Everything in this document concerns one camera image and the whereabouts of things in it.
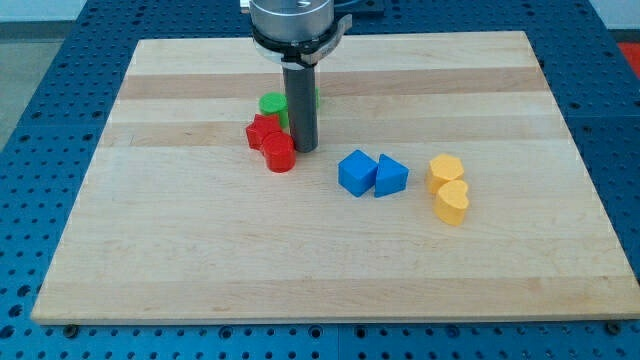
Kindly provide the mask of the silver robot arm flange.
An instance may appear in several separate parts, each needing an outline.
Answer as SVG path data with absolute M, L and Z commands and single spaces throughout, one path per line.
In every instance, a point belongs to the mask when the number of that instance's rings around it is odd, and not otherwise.
M 333 0 L 250 0 L 253 43 L 260 55 L 288 70 L 315 67 L 352 27 L 337 18 Z

